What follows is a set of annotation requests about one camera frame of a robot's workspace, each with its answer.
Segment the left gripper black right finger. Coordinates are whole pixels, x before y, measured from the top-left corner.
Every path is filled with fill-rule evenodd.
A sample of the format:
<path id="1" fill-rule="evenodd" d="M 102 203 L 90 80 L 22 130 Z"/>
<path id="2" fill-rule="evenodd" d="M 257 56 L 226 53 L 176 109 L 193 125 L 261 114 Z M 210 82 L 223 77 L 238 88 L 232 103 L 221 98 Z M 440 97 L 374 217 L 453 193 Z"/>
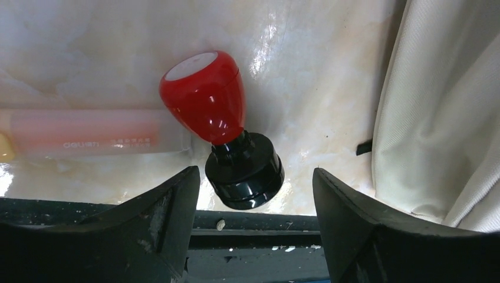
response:
<path id="1" fill-rule="evenodd" d="M 312 187 L 332 282 L 499 281 L 499 233 L 415 218 L 322 168 Z"/>

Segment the beige canvas student bag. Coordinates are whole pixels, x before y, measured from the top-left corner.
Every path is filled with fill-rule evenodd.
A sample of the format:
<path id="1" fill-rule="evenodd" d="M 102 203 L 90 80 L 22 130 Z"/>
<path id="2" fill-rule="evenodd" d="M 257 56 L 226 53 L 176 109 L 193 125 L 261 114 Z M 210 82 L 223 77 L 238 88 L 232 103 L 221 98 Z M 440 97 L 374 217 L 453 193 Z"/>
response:
<path id="1" fill-rule="evenodd" d="M 372 176 L 412 216 L 499 231 L 499 2 L 408 1 L 381 91 Z"/>

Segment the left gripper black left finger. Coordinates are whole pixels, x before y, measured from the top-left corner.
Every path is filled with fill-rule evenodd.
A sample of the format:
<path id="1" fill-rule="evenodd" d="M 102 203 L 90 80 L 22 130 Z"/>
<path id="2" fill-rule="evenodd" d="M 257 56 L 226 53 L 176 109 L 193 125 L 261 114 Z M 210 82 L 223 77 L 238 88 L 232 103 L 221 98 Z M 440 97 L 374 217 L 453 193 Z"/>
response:
<path id="1" fill-rule="evenodd" d="M 1 199 L 2 282 L 181 282 L 199 195 L 190 166 L 119 205 Z"/>

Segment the red black stamp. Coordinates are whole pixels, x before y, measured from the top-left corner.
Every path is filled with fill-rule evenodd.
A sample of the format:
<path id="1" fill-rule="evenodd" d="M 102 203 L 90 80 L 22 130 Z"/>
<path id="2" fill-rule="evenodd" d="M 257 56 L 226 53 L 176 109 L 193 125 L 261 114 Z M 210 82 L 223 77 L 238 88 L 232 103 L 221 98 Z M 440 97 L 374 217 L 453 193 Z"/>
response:
<path id="1" fill-rule="evenodd" d="M 227 52 L 204 52 L 178 63 L 160 79 L 159 95 L 179 123 L 210 143 L 205 175 L 224 205 L 255 209 L 279 192 L 282 161 L 269 138 L 245 129 L 242 77 Z"/>

